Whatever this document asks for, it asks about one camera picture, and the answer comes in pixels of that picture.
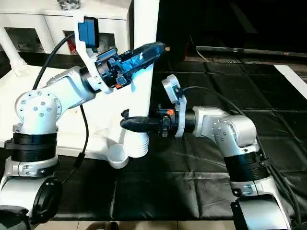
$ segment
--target black table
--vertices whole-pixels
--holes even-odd
[[[46,55],[23,54],[31,65]],[[9,68],[2,62],[0,76]],[[52,67],[82,65],[78,57],[56,56]],[[211,88],[241,108],[256,124],[266,154],[286,176],[298,196],[303,219],[307,214],[307,100],[270,65],[201,62],[156,63],[151,108],[170,106],[161,80],[174,73],[181,86]],[[187,94],[188,107],[228,107],[215,95]],[[0,149],[0,169],[8,153]],[[64,179],[75,158],[60,156],[56,176]],[[81,220],[194,220],[231,219],[235,200],[216,145],[206,138],[159,138],[150,134],[149,151],[120,170],[106,161],[85,159],[64,185],[56,219]]]

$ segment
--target white bracket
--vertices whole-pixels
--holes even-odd
[[[177,97],[177,93],[181,87],[178,79],[174,74],[169,75],[165,80],[162,81],[162,84],[166,90],[169,100],[172,104],[175,104],[175,110],[178,111],[179,123],[175,137],[180,138],[183,136],[184,127],[186,125],[187,99],[184,94],[181,97]]]
[[[97,54],[95,54],[92,49],[86,49],[85,42],[80,41],[79,39],[79,27],[78,23],[84,22],[84,14],[77,13],[73,17],[74,19],[74,32],[75,32],[75,43],[76,43],[76,49],[85,63],[91,77],[88,78],[88,82],[91,85],[91,87],[96,90],[101,90],[102,92],[109,94],[113,91],[112,88],[108,87],[105,82],[101,79],[100,74],[96,68],[95,62],[97,61]]]

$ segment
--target white cabinet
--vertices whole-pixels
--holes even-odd
[[[74,30],[73,17],[65,16],[49,16],[45,15],[48,28],[54,40],[54,43],[59,43],[65,37],[65,31]],[[109,34],[114,37],[115,46],[118,53],[123,53],[129,49],[129,32],[127,20],[114,20],[98,18],[99,33]],[[70,54],[69,46],[66,43],[58,51],[59,54]]]
[[[74,30],[73,15],[95,17],[102,37],[112,37],[119,53],[130,49],[129,11],[131,0],[81,0],[81,8],[62,11],[56,0],[0,0],[0,23],[3,27],[34,28],[45,53],[50,53]],[[70,54],[65,44],[59,54]]]
[[[0,24],[5,28],[35,29],[44,52],[51,53],[54,48],[54,41],[43,15],[0,13]]]

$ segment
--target tile floor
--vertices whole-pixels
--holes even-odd
[[[49,221],[35,230],[103,230],[104,222]],[[235,230],[232,221],[141,221],[119,222],[119,230]]]

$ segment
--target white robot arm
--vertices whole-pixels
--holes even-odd
[[[238,199],[231,204],[237,230],[290,230],[290,217],[270,175],[270,165],[257,140],[254,123],[244,115],[230,115],[215,107],[195,106],[186,111],[186,97],[175,75],[162,81],[175,109],[157,110],[156,117],[127,117],[121,126],[134,132],[158,131],[167,137],[192,132],[218,146]]]
[[[25,223],[37,224],[56,214],[62,191],[62,183],[53,176],[58,165],[56,122],[66,110],[94,99],[98,92],[129,85],[132,74],[153,64],[165,49],[157,42],[121,55],[116,48],[95,55],[97,23],[84,17],[76,26],[77,50],[86,66],[62,72],[45,87],[17,99],[15,111],[21,123],[13,126],[13,138],[5,142],[12,154],[0,182],[0,216],[18,214]]]

